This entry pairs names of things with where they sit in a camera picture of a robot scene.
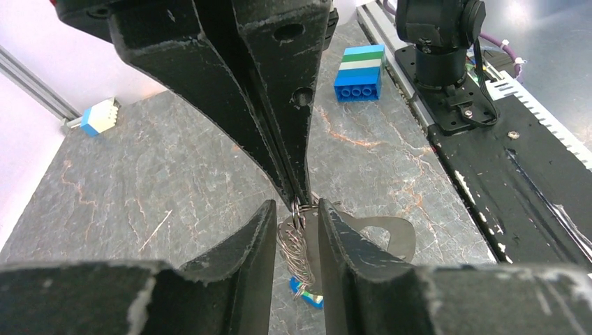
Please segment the blue key tag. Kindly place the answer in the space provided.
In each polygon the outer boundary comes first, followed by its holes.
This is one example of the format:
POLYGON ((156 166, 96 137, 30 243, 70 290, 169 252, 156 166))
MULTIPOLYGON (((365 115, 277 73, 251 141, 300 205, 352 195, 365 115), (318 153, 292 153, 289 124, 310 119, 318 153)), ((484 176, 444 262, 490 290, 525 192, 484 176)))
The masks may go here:
POLYGON ((296 298, 301 298, 310 306, 322 310, 324 307, 324 299, 322 295, 314 295, 307 290, 302 289, 303 284, 299 282, 295 276, 290 278, 290 289, 296 298))

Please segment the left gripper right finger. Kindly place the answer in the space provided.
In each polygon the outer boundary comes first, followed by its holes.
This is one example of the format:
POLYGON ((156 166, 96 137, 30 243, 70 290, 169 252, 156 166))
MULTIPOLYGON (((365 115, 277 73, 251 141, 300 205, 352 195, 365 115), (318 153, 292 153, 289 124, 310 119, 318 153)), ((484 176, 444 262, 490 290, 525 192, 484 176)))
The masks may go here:
POLYGON ((318 209, 328 334, 591 333, 591 279, 582 269, 416 267, 351 230, 327 200, 318 209))

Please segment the metal key organizer plate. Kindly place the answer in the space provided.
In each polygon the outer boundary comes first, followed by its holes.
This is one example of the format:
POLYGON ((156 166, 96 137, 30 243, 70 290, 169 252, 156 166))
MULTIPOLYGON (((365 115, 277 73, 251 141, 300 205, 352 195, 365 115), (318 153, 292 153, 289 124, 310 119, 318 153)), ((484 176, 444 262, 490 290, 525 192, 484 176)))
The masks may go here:
MULTIPOLYGON (((312 204, 293 207, 295 211, 278 224, 277 244, 286 262, 290 277, 303 284, 302 289, 314 295, 323 296, 323 253, 328 249, 325 225, 321 221, 318 198, 312 204)), ((369 228, 380 228, 388 233, 381 248, 400 260, 410 262, 416 251, 416 232, 413 224, 396 216, 367 216, 356 218, 344 211, 339 216, 351 230, 365 238, 369 228)))

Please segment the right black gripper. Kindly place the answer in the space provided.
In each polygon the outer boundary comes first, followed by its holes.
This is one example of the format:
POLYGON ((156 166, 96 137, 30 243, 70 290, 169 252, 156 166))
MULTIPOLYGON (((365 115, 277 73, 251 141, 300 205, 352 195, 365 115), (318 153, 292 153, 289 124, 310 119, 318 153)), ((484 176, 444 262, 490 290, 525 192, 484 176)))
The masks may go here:
POLYGON ((201 111, 269 177, 287 207, 295 191, 265 106, 239 50, 252 35, 276 45, 321 40, 339 20, 332 1, 53 1, 64 24, 115 46, 129 66, 201 111))

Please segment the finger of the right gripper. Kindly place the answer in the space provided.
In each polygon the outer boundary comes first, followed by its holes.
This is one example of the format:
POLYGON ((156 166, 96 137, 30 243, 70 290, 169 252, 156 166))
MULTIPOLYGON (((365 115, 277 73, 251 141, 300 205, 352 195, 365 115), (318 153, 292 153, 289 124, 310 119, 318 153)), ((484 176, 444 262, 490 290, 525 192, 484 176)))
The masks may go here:
POLYGON ((288 205, 311 202, 306 150, 324 50, 329 1, 233 1, 238 34, 253 61, 266 138, 288 205))

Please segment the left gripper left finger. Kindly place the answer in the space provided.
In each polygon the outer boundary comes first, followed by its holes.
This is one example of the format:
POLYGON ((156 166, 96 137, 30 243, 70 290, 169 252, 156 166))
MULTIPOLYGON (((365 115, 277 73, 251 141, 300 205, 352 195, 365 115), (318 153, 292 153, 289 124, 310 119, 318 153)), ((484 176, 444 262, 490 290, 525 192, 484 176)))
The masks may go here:
POLYGON ((1 266, 2 334, 266 334, 276 203, 179 268, 158 260, 1 266))

